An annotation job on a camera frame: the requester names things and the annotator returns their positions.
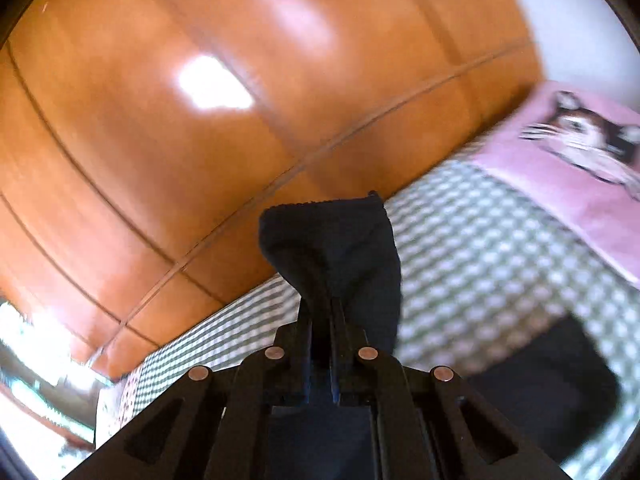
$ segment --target white wall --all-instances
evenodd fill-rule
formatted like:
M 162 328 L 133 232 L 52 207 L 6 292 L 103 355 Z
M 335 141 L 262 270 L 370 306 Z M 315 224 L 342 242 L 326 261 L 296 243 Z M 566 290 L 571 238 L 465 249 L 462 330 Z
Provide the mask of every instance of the white wall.
M 604 0 L 519 0 L 546 78 L 640 111 L 640 54 Z

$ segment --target mattress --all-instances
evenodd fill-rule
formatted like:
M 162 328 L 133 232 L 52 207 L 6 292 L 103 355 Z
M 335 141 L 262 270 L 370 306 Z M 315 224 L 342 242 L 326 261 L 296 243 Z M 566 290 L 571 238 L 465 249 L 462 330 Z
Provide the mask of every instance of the mattress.
M 640 292 L 530 199 L 469 163 L 469 147 L 386 202 L 402 269 L 396 357 L 481 372 L 571 311 L 618 376 L 622 402 L 562 468 L 596 479 L 640 420 Z M 190 367 L 237 365 L 295 320 L 299 295 L 276 275 L 151 354 L 127 380 L 126 423 Z

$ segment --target cartoon cat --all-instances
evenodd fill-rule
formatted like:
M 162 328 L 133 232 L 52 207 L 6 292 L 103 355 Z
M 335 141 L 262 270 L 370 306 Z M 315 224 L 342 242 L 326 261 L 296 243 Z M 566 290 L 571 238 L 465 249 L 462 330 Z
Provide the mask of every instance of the cartoon cat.
M 521 139 L 582 168 L 594 177 L 625 187 L 640 200 L 640 126 L 618 125 L 584 108 L 572 92 L 555 94 L 556 111 L 544 123 L 530 124 Z

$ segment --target glossy wooden surface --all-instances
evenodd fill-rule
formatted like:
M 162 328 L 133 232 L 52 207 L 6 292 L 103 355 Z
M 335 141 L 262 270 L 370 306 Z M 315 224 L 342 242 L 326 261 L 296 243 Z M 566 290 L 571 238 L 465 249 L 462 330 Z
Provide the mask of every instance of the glossy wooden surface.
M 264 208 L 390 196 L 540 76 L 514 0 L 35 0 L 0 52 L 0 288 L 117 377 L 271 275 Z

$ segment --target triangular cutout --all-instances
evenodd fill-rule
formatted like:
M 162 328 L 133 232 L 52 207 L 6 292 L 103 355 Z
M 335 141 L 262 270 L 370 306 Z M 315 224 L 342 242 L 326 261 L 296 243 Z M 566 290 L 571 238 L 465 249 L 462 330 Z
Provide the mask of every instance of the triangular cutout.
M 460 401 L 460 412 L 462 412 L 476 449 L 485 462 L 493 464 L 517 453 L 516 445 L 467 399 Z
M 139 433 L 129 437 L 124 445 L 125 452 L 149 465 L 155 464 L 162 455 L 181 406 L 182 399 L 169 402 Z

